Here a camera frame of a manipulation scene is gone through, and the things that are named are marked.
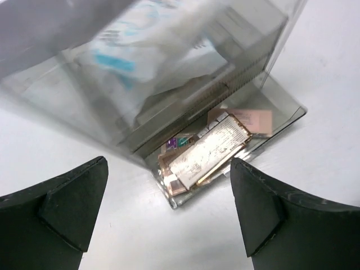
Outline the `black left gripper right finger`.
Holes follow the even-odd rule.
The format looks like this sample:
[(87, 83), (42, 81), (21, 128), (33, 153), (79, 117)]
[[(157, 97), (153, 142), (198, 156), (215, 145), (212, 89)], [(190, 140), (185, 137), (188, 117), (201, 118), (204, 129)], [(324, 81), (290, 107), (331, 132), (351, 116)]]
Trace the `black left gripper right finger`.
[(304, 192), (239, 158), (230, 179), (255, 269), (359, 268), (359, 207)]

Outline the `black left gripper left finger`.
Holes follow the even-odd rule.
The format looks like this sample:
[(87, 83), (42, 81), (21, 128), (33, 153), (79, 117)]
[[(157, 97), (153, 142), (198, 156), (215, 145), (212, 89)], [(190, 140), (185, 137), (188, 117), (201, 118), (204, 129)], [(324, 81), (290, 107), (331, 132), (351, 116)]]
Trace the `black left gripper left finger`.
[(78, 269), (109, 175), (98, 156), (1, 197), (1, 269)]

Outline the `brown rimmed compact box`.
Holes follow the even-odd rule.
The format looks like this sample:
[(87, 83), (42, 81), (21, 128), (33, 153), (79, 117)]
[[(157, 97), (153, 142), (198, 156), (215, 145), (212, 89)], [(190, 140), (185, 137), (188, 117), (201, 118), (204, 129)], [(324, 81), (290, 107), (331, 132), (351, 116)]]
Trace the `brown rimmed compact box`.
[(252, 136), (234, 115), (223, 112), (195, 136), (195, 142), (168, 168), (189, 190), (242, 150)]

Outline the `pink blush palette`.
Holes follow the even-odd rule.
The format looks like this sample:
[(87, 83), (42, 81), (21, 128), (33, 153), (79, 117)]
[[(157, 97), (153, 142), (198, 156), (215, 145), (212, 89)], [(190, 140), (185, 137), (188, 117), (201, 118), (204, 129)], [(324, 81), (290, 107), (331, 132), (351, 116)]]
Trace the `pink blush palette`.
[(208, 123), (223, 112), (234, 115), (254, 136), (268, 138), (273, 134), (273, 114), (271, 110), (214, 108), (208, 112)]

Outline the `clear acrylic drawer organizer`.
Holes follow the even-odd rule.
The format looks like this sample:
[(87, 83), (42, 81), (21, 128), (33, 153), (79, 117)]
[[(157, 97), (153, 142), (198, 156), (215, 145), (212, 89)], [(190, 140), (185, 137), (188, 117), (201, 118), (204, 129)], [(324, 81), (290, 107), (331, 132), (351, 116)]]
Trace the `clear acrylic drawer organizer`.
[[(182, 206), (306, 114), (269, 74), (305, 1), (210, 1), (191, 49), (141, 83), (95, 63), (94, 37), (137, 1), (2, 1), (1, 97), (150, 170), (172, 208)], [(271, 110), (271, 137), (252, 136), (209, 178), (169, 196), (162, 145), (206, 128), (208, 112)]]

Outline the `cotton pad pack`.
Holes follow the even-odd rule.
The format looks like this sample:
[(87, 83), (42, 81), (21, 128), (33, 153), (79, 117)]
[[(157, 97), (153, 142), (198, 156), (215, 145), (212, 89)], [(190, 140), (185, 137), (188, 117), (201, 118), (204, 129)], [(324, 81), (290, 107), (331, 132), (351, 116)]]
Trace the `cotton pad pack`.
[(141, 83), (193, 46), (211, 14), (210, 1), (137, 1), (90, 42), (96, 64)]

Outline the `nude eyeshadow palette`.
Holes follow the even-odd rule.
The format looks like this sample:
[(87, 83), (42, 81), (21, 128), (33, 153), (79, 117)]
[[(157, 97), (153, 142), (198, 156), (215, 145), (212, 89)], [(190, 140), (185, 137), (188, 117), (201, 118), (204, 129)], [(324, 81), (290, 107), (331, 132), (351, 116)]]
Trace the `nude eyeshadow palette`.
[(163, 176), (163, 182), (171, 197), (187, 191), (181, 181), (169, 169), (169, 163), (171, 163), (178, 155), (179, 153), (176, 150), (173, 150), (158, 156), (158, 163), (161, 175)]

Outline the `colourful eyeshadow palette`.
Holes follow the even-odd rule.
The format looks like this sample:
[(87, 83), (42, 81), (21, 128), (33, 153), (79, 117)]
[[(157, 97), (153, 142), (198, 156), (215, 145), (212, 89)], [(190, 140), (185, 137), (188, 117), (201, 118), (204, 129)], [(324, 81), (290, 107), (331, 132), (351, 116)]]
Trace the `colourful eyeshadow palette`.
[(193, 135), (193, 133), (179, 133), (174, 137), (167, 139), (161, 147), (161, 152), (166, 153), (170, 150), (174, 150), (188, 144)]

